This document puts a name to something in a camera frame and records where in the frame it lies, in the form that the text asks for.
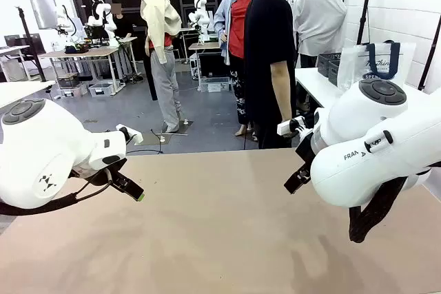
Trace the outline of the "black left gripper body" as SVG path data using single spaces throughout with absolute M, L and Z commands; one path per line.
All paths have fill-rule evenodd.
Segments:
M 124 158 L 110 165 L 105 165 L 105 167 L 100 170 L 86 169 L 77 166 L 70 171 L 70 177 L 85 179 L 95 186 L 104 186 L 109 181 L 107 175 L 110 173 L 110 179 L 115 187 L 126 187 L 127 178 L 119 172 L 126 162 L 127 159 Z

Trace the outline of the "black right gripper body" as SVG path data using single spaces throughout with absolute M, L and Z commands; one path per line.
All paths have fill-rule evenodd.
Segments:
M 307 171 L 310 170 L 312 161 L 316 156 L 316 154 L 314 153 L 311 147 L 312 136 L 313 136 L 313 132 L 309 132 L 308 134 L 301 134 L 300 142 L 296 148 L 296 153 L 305 162 L 305 164 L 302 166 L 302 169 Z

